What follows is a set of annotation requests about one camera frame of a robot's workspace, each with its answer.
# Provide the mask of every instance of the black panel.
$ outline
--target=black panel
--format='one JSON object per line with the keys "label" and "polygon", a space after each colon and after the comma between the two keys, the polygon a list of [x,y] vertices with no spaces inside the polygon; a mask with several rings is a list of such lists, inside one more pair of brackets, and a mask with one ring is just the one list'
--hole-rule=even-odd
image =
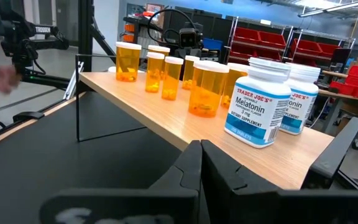
{"label": "black panel", "polygon": [[[82,112],[94,134],[112,127],[98,117],[121,125],[112,103],[88,94],[81,104],[99,107]],[[37,223],[41,203],[67,188],[147,188],[180,153],[147,128],[77,143],[71,103],[0,141],[0,223]]]}
{"label": "black panel", "polygon": [[80,100],[80,138],[82,139],[142,127],[144,127],[143,124],[140,124],[109,100],[100,96],[99,93],[88,92]]}
{"label": "black panel", "polygon": [[203,25],[203,37],[212,38],[214,17],[195,14],[193,22]]}
{"label": "black panel", "polygon": [[79,217],[87,223],[197,223],[201,159],[201,143],[193,141],[150,188],[64,190],[42,205],[40,219],[45,224]]}
{"label": "black panel", "polygon": [[231,24],[231,20],[215,18],[212,38],[214,40],[221,40],[223,41],[223,45],[227,45],[227,42],[229,41]]}

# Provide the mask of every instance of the metal rod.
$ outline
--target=metal rod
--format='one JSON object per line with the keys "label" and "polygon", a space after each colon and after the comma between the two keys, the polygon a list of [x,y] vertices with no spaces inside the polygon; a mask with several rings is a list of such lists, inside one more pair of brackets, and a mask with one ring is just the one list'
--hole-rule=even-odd
{"label": "metal rod", "polygon": [[278,49],[278,48],[275,48],[275,47],[266,47],[266,46],[263,46],[263,45],[250,44],[250,43],[247,43],[247,42],[241,42],[241,41],[236,41],[236,40],[233,40],[233,43],[246,45],[246,46],[251,46],[251,47],[257,47],[257,48],[261,48],[261,49],[276,50],[276,51],[279,51],[279,52],[284,51],[283,49]]}
{"label": "metal rod", "polygon": [[232,26],[231,26],[231,36],[229,37],[229,43],[228,46],[229,46],[229,49],[227,50],[227,53],[226,53],[226,57],[224,59],[224,63],[228,63],[229,62],[229,55],[230,55],[230,52],[231,52],[231,47],[233,45],[233,38],[234,38],[234,35],[236,33],[236,28],[237,28],[237,22],[239,20],[239,17],[237,16],[236,19],[234,19],[233,17],[233,22],[232,22]]}
{"label": "metal rod", "polygon": [[301,30],[301,32],[299,33],[298,42],[296,43],[295,51],[293,52],[293,55],[292,55],[292,62],[293,62],[293,59],[295,58],[296,50],[298,50],[299,42],[301,41],[302,31],[303,30]]}
{"label": "metal rod", "polygon": [[288,54],[288,49],[290,48],[292,36],[293,36],[293,27],[291,26],[290,32],[288,33],[287,44],[285,45],[284,48],[283,57],[281,58],[282,62],[284,62],[285,57],[288,56],[287,54]]}
{"label": "metal rod", "polygon": [[76,136],[77,141],[80,141],[80,88],[79,84],[79,72],[78,72],[78,55],[75,56],[75,115],[76,115]]}

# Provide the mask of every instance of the floor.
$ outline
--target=floor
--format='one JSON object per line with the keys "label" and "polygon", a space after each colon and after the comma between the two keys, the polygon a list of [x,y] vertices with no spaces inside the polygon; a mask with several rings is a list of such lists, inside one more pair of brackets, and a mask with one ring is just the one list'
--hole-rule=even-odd
{"label": "floor", "polygon": [[[70,47],[68,50],[39,50],[38,63],[47,75],[71,78],[77,51],[76,47]],[[9,64],[11,64],[11,59],[4,55],[0,45],[0,65]],[[109,58],[93,58],[94,71],[102,72],[113,65]],[[63,91],[54,87],[20,83],[10,95],[0,93],[0,121],[4,124],[11,124],[15,114],[23,111],[38,111],[61,100],[63,94]]]}
{"label": "floor", "polygon": [[[70,78],[73,75],[75,54],[78,49],[39,51],[39,64],[48,75]],[[0,65],[10,64],[11,59],[4,56],[0,47]],[[114,64],[109,58],[93,58],[93,70],[104,71]],[[0,121],[11,124],[12,117],[23,111],[37,111],[63,98],[63,91],[49,86],[21,83],[10,95],[0,93]],[[314,126],[319,130],[322,122]],[[358,151],[349,149],[341,170],[358,181]]]}

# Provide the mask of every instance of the white wall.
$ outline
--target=white wall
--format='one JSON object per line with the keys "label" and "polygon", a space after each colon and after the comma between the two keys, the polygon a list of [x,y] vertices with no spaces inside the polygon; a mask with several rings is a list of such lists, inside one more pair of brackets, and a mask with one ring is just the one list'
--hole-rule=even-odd
{"label": "white wall", "polygon": [[29,22],[34,22],[34,8],[32,0],[24,0],[23,5],[25,19]]}
{"label": "white wall", "polygon": [[[113,51],[116,50],[116,41],[119,35],[118,22],[122,20],[122,17],[119,17],[119,5],[119,0],[94,0],[96,22]],[[95,40],[93,40],[93,53],[106,54]]]}
{"label": "white wall", "polygon": [[[29,22],[39,24],[40,11],[38,0],[23,0],[25,19]],[[31,39],[40,39],[42,35],[35,35]]]}

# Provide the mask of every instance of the black metal frame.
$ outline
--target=black metal frame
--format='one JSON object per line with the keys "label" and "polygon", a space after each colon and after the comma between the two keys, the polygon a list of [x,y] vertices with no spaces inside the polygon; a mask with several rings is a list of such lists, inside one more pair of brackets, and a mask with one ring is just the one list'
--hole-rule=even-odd
{"label": "black metal frame", "polygon": [[356,182],[340,171],[342,161],[357,131],[358,118],[352,118],[312,163],[303,181],[302,189],[328,189],[334,180],[347,189],[358,189]]}
{"label": "black metal frame", "polygon": [[[92,59],[92,57],[101,57],[101,58],[116,58],[116,56],[109,56],[109,55],[86,55],[86,54],[77,54],[75,55],[75,64],[77,65],[78,62],[80,61],[80,58],[85,58],[85,59]],[[140,58],[139,59],[139,63],[142,63],[144,61],[145,58]],[[138,129],[142,129],[145,127],[141,127],[141,128],[135,128],[135,129],[130,129],[130,130],[125,130],[125,131],[119,131],[116,133],[110,133],[110,134],[105,134],[102,136],[95,136],[95,137],[90,137],[90,138],[81,138],[80,136],[80,94],[85,92],[85,91],[94,91],[92,88],[90,88],[88,85],[85,85],[84,83],[80,82],[80,72],[78,71],[78,66],[75,67],[75,83],[76,83],[76,91],[75,91],[75,108],[76,108],[76,138],[78,142],[83,142],[83,141],[88,141],[88,140],[92,140],[92,139],[97,139],[97,138],[103,138],[106,136],[112,136],[115,134],[121,134],[121,133],[126,133],[128,131],[135,131]]]}
{"label": "black metal frame", "polygon": [[98,29],[98,25],[94,18],[93,0],[79,0],[78,5],[78,53],[81,62],[84,62],[83,71],[90,72],[92,70],[92,58],[84,57],[91,55],[93,49],[93,38],[98,42],[101,48],[114,63],[116,63],[116,54],[112,51],[104,36]]}

